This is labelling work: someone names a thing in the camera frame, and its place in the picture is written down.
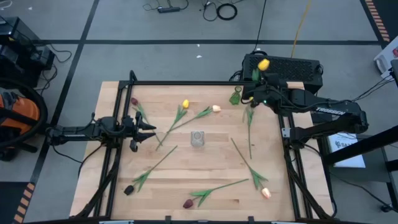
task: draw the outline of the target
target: yellow cable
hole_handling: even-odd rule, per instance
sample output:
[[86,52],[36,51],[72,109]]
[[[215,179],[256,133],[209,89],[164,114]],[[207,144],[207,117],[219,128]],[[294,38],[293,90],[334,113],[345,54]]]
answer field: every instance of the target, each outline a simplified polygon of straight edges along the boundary
[[303,25],[303,23],[304,23],[304,19],[307,16],[307,13],[308,13],[308,10],[310,9],[310,6],[311,6],[311,0],[308,0],[307,6],[306,6],[304,14],[303,14],[303,17],[301,18],[301,21],[300,21],[300,25],[298,25],[298,29],[297,29],[297,32],[296,32],[296,37],[295,37],[294,43],[293,43],[292,56],[290,56],[290,58],[292,58],[293,55],[294,55],[294,50],[296,48],[296,42],[297,42],[297,38],[299,37],[299,32],[300,32],[300,29],[301,29],[301,25]]

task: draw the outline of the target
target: orange and black striped tape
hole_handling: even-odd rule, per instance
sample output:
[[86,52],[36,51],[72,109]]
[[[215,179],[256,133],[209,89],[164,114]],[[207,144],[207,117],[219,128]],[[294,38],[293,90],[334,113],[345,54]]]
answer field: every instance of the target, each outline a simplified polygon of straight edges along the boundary
[[14,216],[14,223],[15,224],[20,224],[23,223],[25,215],[26,215],[26,210],[27,207],[29,206],[29,202],[32,198],[33,191],[35,189],[35,185],[33,183],[28,183],[26,185],[26,188],[24,190],[24,194],[21,198],[21,201],[19,202],[17,212]]
[[366,5],[368,5],[369,11],[372,14],[372,17],[379,29],[381,37],[384,41],[390,42],[390,35],[388,35],[386,27],[384,27],[383,21],[381,20],[379,13],[377,12],[376,7],[373,4],[373,0],[365,0]]

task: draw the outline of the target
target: wooden tabletop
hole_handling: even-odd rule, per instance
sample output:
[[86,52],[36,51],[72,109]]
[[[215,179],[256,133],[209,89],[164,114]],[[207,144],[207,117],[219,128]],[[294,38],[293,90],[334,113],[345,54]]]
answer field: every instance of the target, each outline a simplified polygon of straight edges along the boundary
[[[289,86],[292,85],[302,87],[302,83],[290,83]],[[95,111],[96,118],[112,115],[117,87],[118,82],[103,82]],[[190,107],[179,123],[194,117],[207,106],[219,105],[222,110],[172,131],[158,151],[155,151],[159,143],[155,137],[139,144],[138,152],[129,149],[130,139],[125,140],[112,219],[164,220],[165,216],[171,215],[173,220],[245,221],[248,216],[254,216],[257,221],[294,220],[278,117],[268,107],[256,107],[251,126],[250,159],[248,127],[246,121],[242,122],[245,105],[233,106],[228,101],[234,87],[133,86],[133,97],[139,100],[150,124],[157,127],[156,133],[161,139],[175,119],[177,106],[185,99],[190,101]],[[131,106],[129,114],[133,117],[135,115]],[[296,126],[312,126],[309,113],[294,114],[294,120]],[[205,132],[204,146],[191,146],[192,131]],[[265,199],[255,189],[251,173],[235,150],[231,138],[250,166],[269,180],[264,185],[271,191],[270,199]],[[315,141],[308,143],[317,148]],[[98,146],[98,142],[89,142],[86,156]],[[175,146],[178,148],[150,173],[140,192],[128,196],[123,193],[136,177],[149,170]],[[78,213],[98,188],[104,152],[104,149],[99,150],[85,162],[70,215]],[[301,155],[309,191],[323,209],[332,214],[319,156],[308,149],[302,149]],[[197,201],[190,209],[182,207],[186,199],[192,198],[190,192],[212,189],[242,179],[249,180],[212,192],[199,208]],[[103,205],[106,205],[108,192],[103,198]],[[300,209],[304,216],[303,206]]]

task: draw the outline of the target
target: gray floor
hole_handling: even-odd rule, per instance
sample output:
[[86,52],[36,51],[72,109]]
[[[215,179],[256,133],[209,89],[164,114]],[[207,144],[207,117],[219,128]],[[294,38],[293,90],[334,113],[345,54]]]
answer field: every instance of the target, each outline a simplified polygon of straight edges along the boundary
[[[238,3],[238,16],[232,21],[207,22],[202,18],[200,1],[189,0],[179,13],[158,14],[144,11],[142,5],[155,0],[100,0],[88,33],[89,40],[201,40],[256,38],[261,18],[261,0]],[[173,0],[182,6],[183,0]],[[293,40],[305,10],[306,0],[268,0],[260,34],[266,40]],[[20,0],[2,16],[19,16],[41,39],[80,39],[93,0]],[[209,10],[206,16],[213,16]],[[313,0],[300,33],[300,40],[377,40],[358,0]],[[76,45],[55,45],[71,50]],[[259,45],[269,55],[289,57],[291,45]],[[95,109],[100,85],[107,80],[125,80],[133,69],[139,80],[227,80],[240,69],[244,54],[253,45],[85,45],[77,64],[60,125],[88,122]],[[298,45],[295,57],[321,61],[325,68],[320,96],[352,99],[380,80],[373,58],[381,48],[375,45]],[[52,116],[72,60],[57,64],[58,77],[44,93]],[[359,104],[368,114],[368,134],[396,125],[397,87],[388,84]],[[33,139],[40,146],[42,138]],[[85,143],[68,143],[59,150],[82,159]],[[29,181],[39,153],[21,152],[12,162],[0,162],[0,181]],[[387,148],[390,160],[398,159],[394,148]],[[26,222],[66,218],[77,183],[78,164],[49,150],[37,188],[27,212]],[[360,183],[385,201],[385,185]],[[362,190],[332,179],[342,220],[393,223],[396,213],[382,213],[380,204]]]

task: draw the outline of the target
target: dark red tulip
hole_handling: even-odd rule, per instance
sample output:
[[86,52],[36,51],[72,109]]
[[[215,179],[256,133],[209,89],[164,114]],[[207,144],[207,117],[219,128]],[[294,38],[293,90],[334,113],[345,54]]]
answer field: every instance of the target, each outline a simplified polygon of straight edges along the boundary
[[182,205],[182,207],[184,208],[190,208],[193,205],[193,200],[192,199],[188,199],[187,201],[185,201],[184,205]]
[[137,106],[137,105],[138,105],[138,100],[135,99],[134,97],[132,97],[132,98],[130,99],[130,102],[131,102],[134,106]]

